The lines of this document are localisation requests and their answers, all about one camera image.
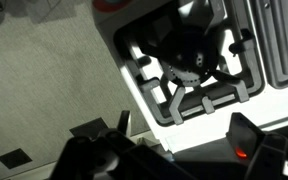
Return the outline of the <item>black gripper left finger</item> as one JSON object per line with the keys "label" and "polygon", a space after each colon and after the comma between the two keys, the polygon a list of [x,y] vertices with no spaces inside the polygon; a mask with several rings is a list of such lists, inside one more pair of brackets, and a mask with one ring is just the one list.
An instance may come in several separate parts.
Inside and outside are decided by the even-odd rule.
{"label": "black gripper left finger", "polygon": [[131,135],[131,112],[129,110],[123,110],[121,112],[117,130],[127,137]]}

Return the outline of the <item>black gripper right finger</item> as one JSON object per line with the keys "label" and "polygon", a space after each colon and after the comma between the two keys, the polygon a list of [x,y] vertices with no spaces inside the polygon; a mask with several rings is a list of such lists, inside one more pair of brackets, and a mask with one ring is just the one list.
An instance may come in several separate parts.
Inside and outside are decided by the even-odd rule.
{"label": "black gripper right finger", "polygon": [[247,154],[246,159],[239,158],[236,155],[242,163],[248,164],[252,160],[264,136],[265,133],[242,113],[234,112],[231,115],[226,138],[235,155],[235,149],[237,147],[241,148]]}

